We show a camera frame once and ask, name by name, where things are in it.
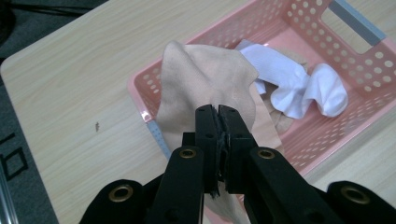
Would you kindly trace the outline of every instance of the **wooden table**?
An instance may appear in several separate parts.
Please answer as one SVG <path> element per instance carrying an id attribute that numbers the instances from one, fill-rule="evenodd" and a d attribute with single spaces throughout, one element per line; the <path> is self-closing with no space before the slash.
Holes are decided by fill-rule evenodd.
<path id="1" fill-rule="evenodd" d="M 355 2 L 396 41 L 395 1 Z M 111 0 L 3 63 L 3 80 L 61 223 L 78 223 L 109 182 L 145 184 L 163 172 L 166 159 L 129 96 L 127 80 L 158 59 L 170 40 L 185 42 L 245 3 Z M 324 189 L 349 179 L 396 205 L 395 115 L 307 180 Z M 372 146 L 381 153 L 370 153 Z"/>

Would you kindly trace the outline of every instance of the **basket handle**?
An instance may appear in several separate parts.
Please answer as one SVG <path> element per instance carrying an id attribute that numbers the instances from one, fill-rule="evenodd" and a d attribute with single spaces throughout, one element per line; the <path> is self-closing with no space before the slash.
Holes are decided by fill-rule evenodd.
<path id="1" fill-rule="evenodd" d="M 378 44 L 386 37 L 345 0 L 333 0 L 329 4 L 329 9 L 371 46 Z"/>

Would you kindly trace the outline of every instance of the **pink plastic basket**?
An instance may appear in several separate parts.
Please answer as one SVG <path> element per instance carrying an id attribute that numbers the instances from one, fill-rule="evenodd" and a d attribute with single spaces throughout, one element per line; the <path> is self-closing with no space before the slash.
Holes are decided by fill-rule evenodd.
<path id="1" fill-rule="evenodd" d="M 322 21 L 327 8 L 374 46 L 357 53 Z M 343 79 L 349 97 L 344 113 L 329 119 L 311 106 L 303 119 L 295 120 L 280 136 L 286 158 L 301 175 L 396 104 L 396 45 L 343 1 L 250 1 L 188 44 L 233 49 L 244 38 L 294 51 L 308 60 L 311 69 L 317 63 L 327 63 Z M 158 112 L 160 73 L 158 60 L 129 81 L 129 91 L 145 122 L 154 120 Z"/>

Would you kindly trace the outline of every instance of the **metal grommet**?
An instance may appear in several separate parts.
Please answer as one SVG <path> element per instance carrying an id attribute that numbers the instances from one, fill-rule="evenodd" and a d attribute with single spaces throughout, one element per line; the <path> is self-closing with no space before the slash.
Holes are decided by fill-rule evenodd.
<path id="1" fill-rule="evenodd" d="M 268 150 L 268 149 L 260 149 L 259 152 L 257 153 L 259 156 L 263 159 L 271 160 L 275 157 L 274 152 Z"/>
<path id="2" fill-rule="evenodd" d="M 179 152 L 179 155 L 181 158 L 184 159 L 190 159 L 190 158 L 194 158 L 197 155 L 197 152 L 194 149 L 183 149 Z"/>
<path id="3" fill-rule="evenodd" d="M 122 203 L 134 194 L 134 189 L 127 185 L 119 185 L 108 193 L 108 199 L 113 203 Z"/>
<path id="4" fill-rule="evenodd" d="M 359 189 L 356 189 L 351 186 L 343 186 L 341 188 L 341 193 L 344 197 L 348 200 L 359 203 L 359 204 L 368 204 L 370 203 L 370 198 L 364 193 L 361 192 Z"/>

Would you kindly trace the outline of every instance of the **gray floor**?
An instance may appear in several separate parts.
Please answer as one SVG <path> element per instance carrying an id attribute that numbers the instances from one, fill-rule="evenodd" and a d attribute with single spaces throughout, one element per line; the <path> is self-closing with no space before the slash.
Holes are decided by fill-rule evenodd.
<path id="1" fill-rule="evenodd" d="M 98 7 L 106 0 L 13 0 L 12 3 L 46 6 Z M 14 9 L 17 21 L 8 40 L 0 46 L 6 58 L 61 28 L 75 17 L 53 16 Z M 19 223 L 58 223 L 35 167 L 21 126 L 0 80 L 0 162 Z"/>

